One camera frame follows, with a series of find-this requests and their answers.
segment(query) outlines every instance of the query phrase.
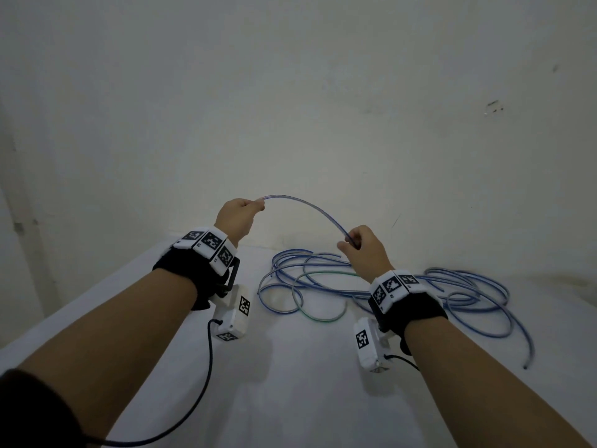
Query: black sleeve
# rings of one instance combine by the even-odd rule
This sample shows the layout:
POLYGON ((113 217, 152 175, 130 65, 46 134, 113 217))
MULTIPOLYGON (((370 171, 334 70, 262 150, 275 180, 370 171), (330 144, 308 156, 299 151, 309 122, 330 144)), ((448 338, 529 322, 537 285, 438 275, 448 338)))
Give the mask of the black sleeve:
POLYGON ((0 446, 84 448, 71 408, 37 377, 18 369, 0 376, 0 446))

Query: table surface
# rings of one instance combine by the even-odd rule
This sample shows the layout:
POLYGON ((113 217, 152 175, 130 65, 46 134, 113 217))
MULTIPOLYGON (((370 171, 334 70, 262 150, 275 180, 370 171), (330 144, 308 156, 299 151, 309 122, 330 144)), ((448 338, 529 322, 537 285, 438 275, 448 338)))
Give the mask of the table surface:
MULTIPOLYGON (((156 245, 77 300, 0 351, 2 370, 14 367, 77 318, 129 286, 151 269, 169 240, 156 245)), ((254 294, 274 251, 239 248, 236 282, 254 294)), ((354 287, 355 278, 333 276, 329 284, 354 287)), ((477 344, 562 414, 590 443, 597 444, 597 309, 562 291, 525 279, 501 279, 509 287, 511 310, 535 340, 537 354, 522 369, 526 342, 519 330, 490 339, 460 327, 477 344)), ((290 305, 285 290, 267 298, 290 305)), ((340 297, 306 293, 306 307, 331 316, 340 297)), ((455 446, 420 374, 398 362, 384 374, 359 366, 353 323, 363 315, 352 302, 333 324, 300 314, 278 316, 257 296, 246 337, 214 342, 214 369, 207 392, 190 418, 153 446, 317 447, 455 446)), ((192 312, 110 433, 139 440, 168 428, 197 398, 208 364, 206 324, 213 309, 192 312)), ((486 330, 503 327, 498 315, 474 316, 486 330)), ((398 340, 391 339, 399 353, 398 340)))

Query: wrist-mounted device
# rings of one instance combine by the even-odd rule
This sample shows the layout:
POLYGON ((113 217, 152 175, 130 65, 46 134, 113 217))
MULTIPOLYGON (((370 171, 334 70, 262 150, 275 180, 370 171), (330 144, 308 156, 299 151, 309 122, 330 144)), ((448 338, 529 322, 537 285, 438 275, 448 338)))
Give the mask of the wrist-mounted device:
POLYGON ((431 290, 404 270, 389 271, 377 277, 369 287, 369 306, 377 323, 361 318, 354 324, 354 335, 362 367, 380 373, 390 368, 392 355, 388 338, 394 334, 400 349, 411 355, 404 338, 409 322, 437 316, 448 318, 441 301, 431 290))
POLYGON ((153 270, 165 269, 189 278, 197 289, 192 309, 201 310, 210 307, 208 299, 212 295, 225 297, 232 290, 239 263, 236 248, 226 233, 209 226, 194 228, 173 243, 162 253, 153 270))

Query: person's right hand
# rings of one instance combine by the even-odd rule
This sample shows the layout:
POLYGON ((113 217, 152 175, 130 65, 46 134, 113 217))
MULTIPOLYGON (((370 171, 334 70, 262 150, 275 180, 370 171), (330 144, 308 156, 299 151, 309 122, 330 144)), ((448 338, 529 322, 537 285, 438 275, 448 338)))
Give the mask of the person's right hand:
POLYGON ((338 242, 337 246, 362 279, 371 283, 377 277, 394 269, 387 258, 383 244, 368 226, 360 225, 353 228, 349 235, 354 239, 356 245, 361 246, 360 250, 350 245, 348 238, 345 239, 345 242, 338 242))

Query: power cord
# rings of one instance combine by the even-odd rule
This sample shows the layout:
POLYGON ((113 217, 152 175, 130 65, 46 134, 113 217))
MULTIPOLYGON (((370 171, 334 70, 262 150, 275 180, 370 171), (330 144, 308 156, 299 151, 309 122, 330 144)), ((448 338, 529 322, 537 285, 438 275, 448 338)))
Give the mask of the power cord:
POLYGON ((207 390, 207 385, 210 383, 211 367, 213 365, 213 360, 214 360, 214 352, 213 352, 213 348, 211 346, 211 330, 210 330, 210 326, 211 326, 212 322, 215 322, 218 325, 222 324, 222 321, 220 321, 218 319, 212 319, 212 320, 210 320, 207 323, 207 342, 208 342, 208 345, 210 347, 210 366, 207 369, 207 377, 205 377, 205 384, 203 385, 203 390, 201 390, 201 393, 199 394, 199 397, 195 401, 195 404, 193 404, 193 406, 183 416, 183 418, 181 418, 180 420, 178 420, 178 422, 176 424, 174 424, 170 429, 166 429, 164 432, 158 434, 157 436, 152 437, 152 438, 146 438, 145 440, 116 441, 116 440, 104 440, 102 438, 96 438, 96 437, 91 437, 91 436, 83 435, 85 443, 89 443, 89 444, 93 444, 93 445, 99 445, 99 446, 105 445, 105 446, 116 446, 116 447, 131 447, 131 446, 147 445, 149 443, 155 442, 156 440, 159 440, 160 438, 166 437, 168 434, 170 434, 175 429, 177 429, 182 423, 184 423, 186 421, 186 419, 190 416, 190 414, 193 413, 193 411, 198 406, 201 398, 203 398, 203 395, 205 394, 205 390, 207 390))
MULTIPOLYGON (((292 199, 293 201, 299 201, 305 203, 312 208, 322 213, 329 221, 331 221, 345 238, 355 247, 357 247, 354 239, 350 237, 346 229, 342 227, 331 215, 324 210, 320 209, 314 204, 308 203, 307 201, 295 198, 294 196, 288 195, 268 195, 262 199, 270 198, 285 198, 292 199)), ((367 301, 370 297, 368 291, 360 290, 344 290, 335 289, 329 286, 325 286, 316 279, 312 278, 312 275, 317 274, 340 274, 340 275, 351 275, 357 276, 353 271, 347 271, 346 268, 351 269, 350 262, 342 259, 342 256, 334 253, 314 253, 310 250, 304 250, 301 248, 294 248, 291 250, 285 250, 278 253, 272 258, 272 267, 270 271, 261 279, 258 289, 257 296, 259 300, 271 312, 279 315, 287 315, 296 312, 301 312, 309 319, 317 322, 330 323, 340 319, 347 310, 347 302, 345 302, 342 311, 332 318, 320 318, 313 316, 308 313, 304 308, 304 298, 302 290, 315 290, 317 292, 335 295, 340 297, 347 297, 352 299, 354 303, 362 310, 371 313, 368 305, 363 302, 367 301), (297 277, 288 273, 289 269, 300 268, 302 271, 297 277), (266 279, 272 278, 273 281, 266 283, 266 279), (290 289, 290 294, 296 304, 296 308, 282 310, 272 307, 266 303, 263 299, 263 291, 274 288, 282 287, 290 289)), ((506 338, 512 334, 514 328, 518 326, 524 335, 528 344, 528 355, 523 368, 527 369, 533 362, 535 357, 535 346, 533 338, 530 333, 526 330, 524 325, 518 320, 512 312, 506 308, 510 301, 510 292, 508 289, 499 282, 468 271, 453 271, 442 268, 429 268, 425 270, 422 275, 415 275, 419 280, 427 282, 429 286, 434 287, 439 293, 437 296, 443 301, 444 309, 450 313, 459 323, 467 327, 468 329, 488 338, 506 338), (486 292, 484 289, 489 288, 493 296, 486 292), (469 314, 483 314, 491 312, 501 312, 508 319, 508 328, 501 333, 492 333, 478 329, 474 325, 466 322, 458 313, 469 313, 469 314)))
POLYGON ((400 355, 384 355, 383 356, 386 360, 390 360, 391 358, 397 358, 399 360, 407 362, 410 366, 412 366, 417 371, 420 371, 419 367, 415 365, 412 361, 408 360, 407 358, 401 357, 400 355))

